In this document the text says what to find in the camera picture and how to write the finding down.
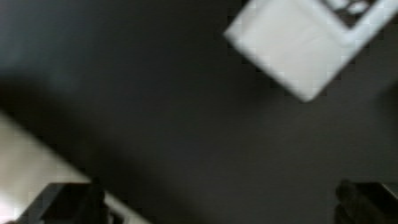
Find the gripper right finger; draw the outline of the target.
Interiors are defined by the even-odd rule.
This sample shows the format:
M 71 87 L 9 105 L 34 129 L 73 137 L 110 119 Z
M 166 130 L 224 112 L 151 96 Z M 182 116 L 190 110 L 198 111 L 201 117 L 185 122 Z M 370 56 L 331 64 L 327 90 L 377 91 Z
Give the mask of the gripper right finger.
M 343 180 L 334 224 L 398 224 L 398 183 Z

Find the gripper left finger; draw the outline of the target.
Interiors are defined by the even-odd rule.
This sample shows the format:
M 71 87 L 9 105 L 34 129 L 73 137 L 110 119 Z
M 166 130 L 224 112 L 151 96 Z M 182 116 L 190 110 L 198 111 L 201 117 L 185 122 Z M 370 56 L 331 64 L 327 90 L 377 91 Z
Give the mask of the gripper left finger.
M 100 183 L 50 183 L 16 219 L 16 224 L 109 224 Z

